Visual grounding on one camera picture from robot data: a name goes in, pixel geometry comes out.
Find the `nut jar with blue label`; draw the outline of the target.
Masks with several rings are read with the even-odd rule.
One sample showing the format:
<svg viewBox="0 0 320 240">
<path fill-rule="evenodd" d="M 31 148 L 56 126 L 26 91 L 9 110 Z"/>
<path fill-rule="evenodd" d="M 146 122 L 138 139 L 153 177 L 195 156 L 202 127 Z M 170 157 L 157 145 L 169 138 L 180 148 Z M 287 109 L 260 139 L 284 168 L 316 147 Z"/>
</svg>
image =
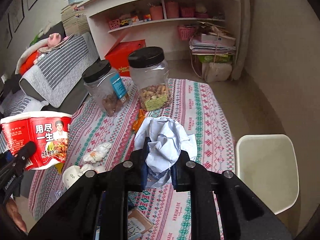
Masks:
<svg viewBox="0 0 320 240">
<path fill-rule="evenodd" d="M 118 113 L 129 101 L 129 95 L 118 71 L 102 60 L 82 74 L 84 85 L 100 109 L 108 116 Z"/>
</svg>

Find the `stack of books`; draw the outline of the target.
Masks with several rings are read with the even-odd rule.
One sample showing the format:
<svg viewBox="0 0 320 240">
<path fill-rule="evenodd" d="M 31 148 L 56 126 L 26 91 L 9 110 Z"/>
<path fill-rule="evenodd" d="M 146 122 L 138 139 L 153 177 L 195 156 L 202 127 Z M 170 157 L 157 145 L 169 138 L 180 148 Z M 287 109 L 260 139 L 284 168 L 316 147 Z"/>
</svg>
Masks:
<svg viewBox="0 0 320 240">
<path fill-rule="evenodd" d="M 61 10 L 61 21 L 67 36 L 90 32 L 86 11 L 80 3 L 73 3 Z"/>
</svg>

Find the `light blue paper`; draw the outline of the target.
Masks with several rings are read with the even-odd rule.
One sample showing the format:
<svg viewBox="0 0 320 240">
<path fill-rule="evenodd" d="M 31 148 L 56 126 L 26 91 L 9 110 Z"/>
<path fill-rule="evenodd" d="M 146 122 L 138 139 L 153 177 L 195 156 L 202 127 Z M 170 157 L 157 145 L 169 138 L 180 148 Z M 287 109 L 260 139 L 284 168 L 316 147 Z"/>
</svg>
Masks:
<svg viewBox="0 0 320 240">
<path fill-rule="evenodd" d="M 197 157 L 194 134 L 187 134 L 176 120 L 161 116 L 147 117 L 135 136 L 135 150 L 144 146 L 149 138 L 146 165 L 148 166 L 147 189 L 155 189 L 171 182 L 170 168 L 178 161 L 181 151 L 186 151 L 190 160 Z"/>
</svg>

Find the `orange snack wrapper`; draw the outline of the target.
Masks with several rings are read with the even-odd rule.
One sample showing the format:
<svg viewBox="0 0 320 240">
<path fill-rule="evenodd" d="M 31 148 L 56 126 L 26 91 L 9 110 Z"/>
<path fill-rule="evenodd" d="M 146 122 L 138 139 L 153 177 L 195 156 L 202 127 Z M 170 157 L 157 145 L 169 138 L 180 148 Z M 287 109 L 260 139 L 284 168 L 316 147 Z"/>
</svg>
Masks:
<svg viewBox="0 0 320 240">
<path fill-rule="evenodd" d="M 139 110 L 137 119 L 132 124 L 132 131 L 134 133 L 136 133 L 139 130 L 140 126 L 142 125 L 145 119 L 145 114 L 146 112 L 143 109 Z"/>
</svg>

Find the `stack of papers and bags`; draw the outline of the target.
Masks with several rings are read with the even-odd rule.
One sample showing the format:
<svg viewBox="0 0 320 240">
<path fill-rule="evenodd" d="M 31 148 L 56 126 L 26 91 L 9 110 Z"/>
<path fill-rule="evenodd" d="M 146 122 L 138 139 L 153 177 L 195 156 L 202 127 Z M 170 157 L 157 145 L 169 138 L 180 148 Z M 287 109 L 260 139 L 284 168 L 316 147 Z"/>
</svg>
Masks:
<svg viewBox="0 0 320 240">
<path fill-rule="evenodd" d="M 236 38 L 223 26 L 197 22 L 189 40 L 191 66 L 207 83 L 226 81 L 233 70 Z"/>
</svg>

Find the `small brown paper card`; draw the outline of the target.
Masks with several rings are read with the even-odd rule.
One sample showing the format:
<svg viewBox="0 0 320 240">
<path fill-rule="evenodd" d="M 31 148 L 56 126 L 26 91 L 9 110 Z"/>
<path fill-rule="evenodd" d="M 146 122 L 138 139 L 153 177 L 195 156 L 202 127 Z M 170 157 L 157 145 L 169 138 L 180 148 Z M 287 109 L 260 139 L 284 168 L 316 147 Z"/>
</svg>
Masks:
<svg viewBox="0 0 320 240">
<path fill-rule="evenodd" d="M 139 209 L 134 208 L 129 211 L 127 221 L 127 239 L 139 239 L 152 228 L 153 224 Z"/>
</svg>

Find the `nut jar with green label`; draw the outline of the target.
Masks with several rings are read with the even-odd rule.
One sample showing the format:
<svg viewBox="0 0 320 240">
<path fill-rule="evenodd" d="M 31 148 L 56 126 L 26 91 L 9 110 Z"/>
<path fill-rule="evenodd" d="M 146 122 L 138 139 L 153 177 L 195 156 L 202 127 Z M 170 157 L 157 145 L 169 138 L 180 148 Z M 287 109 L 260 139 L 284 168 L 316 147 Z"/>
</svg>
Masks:
<svg viewBox="0 0 320 240">
<path fill-rule="evenodd" d="M 147 112 L 170 104 L 169 68 L 160 47 L 144 47 L 128 56 L 130 76 L 137 86 L 140 105 Z"/>
</svg>

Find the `pink plush toy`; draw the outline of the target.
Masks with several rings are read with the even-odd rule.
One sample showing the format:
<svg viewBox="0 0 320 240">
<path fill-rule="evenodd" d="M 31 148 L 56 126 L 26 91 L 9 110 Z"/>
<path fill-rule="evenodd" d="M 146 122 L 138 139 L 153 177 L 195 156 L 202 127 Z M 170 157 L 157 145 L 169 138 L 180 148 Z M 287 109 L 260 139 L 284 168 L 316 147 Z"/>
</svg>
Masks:
<svg viewBox="0 0 320 240">
<path fill-rule="evenodd" d="M 49 35 L 47 40 L 47 47 L 53 48 L 54 46 L 57 46 L 62 40 L 62 37 L 59 33 L 52 33 Z"/>
</svg>

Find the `red instant noodle cup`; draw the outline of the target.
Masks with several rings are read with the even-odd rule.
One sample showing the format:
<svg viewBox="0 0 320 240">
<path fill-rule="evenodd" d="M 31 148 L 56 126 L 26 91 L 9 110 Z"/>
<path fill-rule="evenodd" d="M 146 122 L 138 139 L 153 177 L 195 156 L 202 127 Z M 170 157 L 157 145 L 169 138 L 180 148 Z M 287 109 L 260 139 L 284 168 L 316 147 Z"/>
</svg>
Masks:
<svg viewBox="0 0 320 240">
<path fill-rule="evenodd" d="M 1 119 L 7 146 L 16 154 L 32 141 L 36 150 L 25 162 L 25 169 L 45 170 L 67 157 L 68 132 L 72 116 L 54 111 L 33 111 Z"/>
</svg>

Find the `patterned pink tablecloth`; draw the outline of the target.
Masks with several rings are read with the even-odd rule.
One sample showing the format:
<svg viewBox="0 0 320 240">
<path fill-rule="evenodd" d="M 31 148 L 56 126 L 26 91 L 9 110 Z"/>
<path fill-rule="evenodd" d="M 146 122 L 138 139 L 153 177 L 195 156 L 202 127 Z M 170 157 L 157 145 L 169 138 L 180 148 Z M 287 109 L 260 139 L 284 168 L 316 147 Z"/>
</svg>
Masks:
<svg viewBox="0 0 320 240">
<path fill-rule="evenodd" d="M 132 125 L 140 110 L 137 87 L 125 77 L 129 101 L 114 116 L 102 112 L 89 99 L 73 114 L 71 137 L 64 166 L 82 166 L 83 157 L 103 142 L 112 147 L 100 165 L 107 170 L 127 160 L 134 149 Z M 214 172 L 235 169 L 234 145 L 226 117 L 212 89 L 204 83 L 170 79 L 170 105 L 149 112 L 150 117 L 167 116 L 177 120 L 197 144 L 196 161 Z M 54 167 L 36 171 L 29 193 L 29 210 L 40 219 L 51 207 L 51 196 L 64 190 L 62 176 Z M 152 223 L 143 239 L 189 239 L 191 237 L 190 194 L 176 192 L 171 184 L 141 193 L 129 193 L 131 202 Z"/>
</svg>

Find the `white wall shelf unit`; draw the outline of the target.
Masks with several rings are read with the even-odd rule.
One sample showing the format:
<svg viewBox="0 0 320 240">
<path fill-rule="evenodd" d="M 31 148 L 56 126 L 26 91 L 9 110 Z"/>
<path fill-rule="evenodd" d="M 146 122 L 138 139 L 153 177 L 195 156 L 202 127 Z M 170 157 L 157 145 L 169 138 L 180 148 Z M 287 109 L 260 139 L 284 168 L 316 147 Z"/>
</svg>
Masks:
<svg viewBox="0 0 320 240">
<path fill-rule="evenodd" d="M 168 60 L 189 55 L 179 26 L 209 22 L 235 38 L 236 59 L 248 43 L 247 0 L 87 0 L 83 3 L 99 56 L 103 59 L 120 42 L 144 40 L 163 48 Z"/>
</svg>

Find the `white plastic trash bin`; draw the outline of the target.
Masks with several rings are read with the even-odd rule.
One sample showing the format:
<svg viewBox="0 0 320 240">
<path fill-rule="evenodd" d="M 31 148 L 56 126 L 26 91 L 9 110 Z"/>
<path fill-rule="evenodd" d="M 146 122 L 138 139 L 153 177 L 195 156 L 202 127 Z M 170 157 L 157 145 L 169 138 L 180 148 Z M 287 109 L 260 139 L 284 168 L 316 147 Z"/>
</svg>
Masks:
<svg viewBox="0 0 320 240">
<path fill-rule="evenodd" d="M 295 149 L 284 134 L 244 135 L 235 146 L 236 175 L 278 215 L 299 195 Z"/>
</svg>

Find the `red cardboard box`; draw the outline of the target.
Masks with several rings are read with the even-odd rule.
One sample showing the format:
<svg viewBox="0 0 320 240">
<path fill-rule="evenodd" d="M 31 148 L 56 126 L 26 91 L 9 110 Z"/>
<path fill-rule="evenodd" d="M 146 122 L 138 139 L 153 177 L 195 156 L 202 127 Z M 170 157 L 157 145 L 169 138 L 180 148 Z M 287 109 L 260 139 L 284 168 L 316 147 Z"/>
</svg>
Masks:
<svg viewBox="0 0 320 240">
<path fill-rule="evenodd" d="M 144 47 L 146 47 L 145 40 L 120 42 L 105 55 L 105 59 L 119 72 L 120 76 L 130 77 L 128 56 Z"/>
</svg>

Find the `crumpled white tissue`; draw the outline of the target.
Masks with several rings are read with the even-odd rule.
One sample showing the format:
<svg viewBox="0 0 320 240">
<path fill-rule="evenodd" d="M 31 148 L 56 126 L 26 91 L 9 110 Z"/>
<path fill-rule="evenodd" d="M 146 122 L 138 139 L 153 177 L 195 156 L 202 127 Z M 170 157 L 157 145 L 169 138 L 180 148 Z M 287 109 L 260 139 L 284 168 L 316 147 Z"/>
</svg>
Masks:
<svg viewBox="0 0 320 240">
<path fill-rule="evenodd" d="M 85 163 L 93 163 L 93 164 L 99 161 L 102 161 L 105 158 L 105 156 L 108 154 L 111 147 L 112 147 L 112 144 L 110 142 L 103 142 L 93 150 L 90 150 L 88 153 L 86 153 L 83 157 L 83 161 Z"/>
</svg>

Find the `grey sofa with striped cover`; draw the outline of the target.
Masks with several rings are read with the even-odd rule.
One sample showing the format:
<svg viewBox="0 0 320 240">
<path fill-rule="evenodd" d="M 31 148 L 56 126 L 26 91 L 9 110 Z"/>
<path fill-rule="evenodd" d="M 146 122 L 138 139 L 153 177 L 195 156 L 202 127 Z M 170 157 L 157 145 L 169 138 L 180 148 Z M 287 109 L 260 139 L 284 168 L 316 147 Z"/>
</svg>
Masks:
<svg viewBox="0 0 320 240">
<path fill-rule="evenodd" d="M 74 114 L 88 94 L 82 73 L 99 59 L 92 35 L 70 36 L 23 75 L 13 73 L 1 92 L 4 117 L 29 111 Z"/>
</svg>

